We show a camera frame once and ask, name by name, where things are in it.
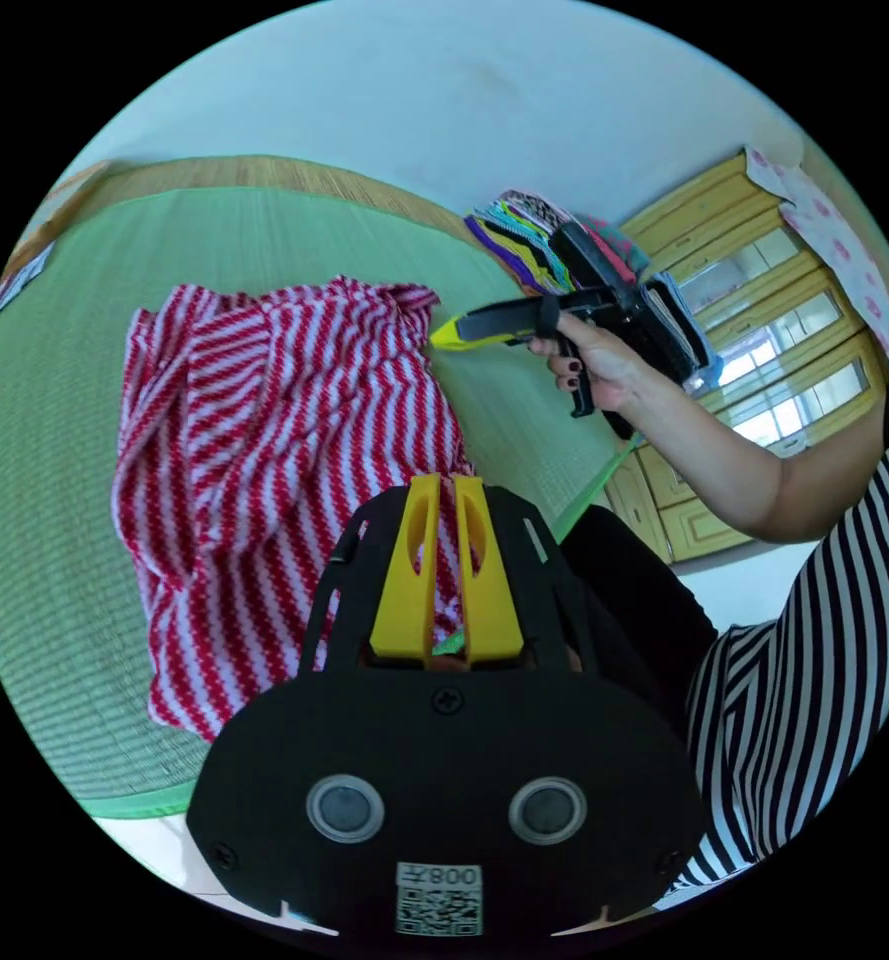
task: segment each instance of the red and white striped cloth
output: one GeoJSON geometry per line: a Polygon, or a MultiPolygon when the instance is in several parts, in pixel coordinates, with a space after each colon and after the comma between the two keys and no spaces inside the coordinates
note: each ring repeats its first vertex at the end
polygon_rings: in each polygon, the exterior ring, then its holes
{"type": "MultiPolygon", "coordinates": [[[[337,277],[258,298],[184,285],[134,315],[112,511],[148,617],[152,719],[212,741],[296,674],[357,507],[415,475],[472,472],[421,353],[438,302],[337,277]]],[[[436,640],[461,626],[442,486],[436,640]]]]}

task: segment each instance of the white wall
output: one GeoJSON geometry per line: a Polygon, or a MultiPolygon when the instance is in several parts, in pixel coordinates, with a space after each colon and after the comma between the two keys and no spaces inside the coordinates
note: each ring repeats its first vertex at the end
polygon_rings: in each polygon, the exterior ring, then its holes
{"type": "Polygon", "coordinates": [[[736,548],[707,564],[677,564],[678,579],[697,597],[719,632],[779,616],[794,577],[816,544],[736,548]]]}
{"type": "Polygon", "coordinates": [[[693,47],[575,0],[330,0],[164,77],[65,175],[103,159],[267,153],[363,173],[456,212],[511,186],[621,220],[794,124],[693,47]]]}

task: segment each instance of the qr code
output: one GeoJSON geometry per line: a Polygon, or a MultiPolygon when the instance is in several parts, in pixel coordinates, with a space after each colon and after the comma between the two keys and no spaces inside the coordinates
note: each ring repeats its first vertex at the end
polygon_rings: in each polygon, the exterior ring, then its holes
{"type": "Polygon", "coordinates": [[[397,932],[425,937],[479,936],[481,891],[398,887],[397,932]]]}

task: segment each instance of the black pants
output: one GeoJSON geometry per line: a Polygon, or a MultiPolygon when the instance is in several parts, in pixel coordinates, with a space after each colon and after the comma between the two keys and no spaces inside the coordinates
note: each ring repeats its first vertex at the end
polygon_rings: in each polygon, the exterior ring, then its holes
{"type": "Polygon", "coordinates": [[[604,507],[591,507],[561,550],[621,625],[664,696],[683,705],[695,670],[717,639],[691,591],[604,507]]]}

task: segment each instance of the pink floral cloth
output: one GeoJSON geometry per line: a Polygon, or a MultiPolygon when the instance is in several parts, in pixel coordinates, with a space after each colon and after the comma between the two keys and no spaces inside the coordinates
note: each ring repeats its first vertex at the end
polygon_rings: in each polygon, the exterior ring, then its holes
{"type": "Polygon", "coordinates": [[[744,152],[748,179],[788,201],[780,206],[784,222],[831,268],[889,360],[889,295],[864,244],[800,167],[771,163],[760,150],[750,146],[744,152]]]}

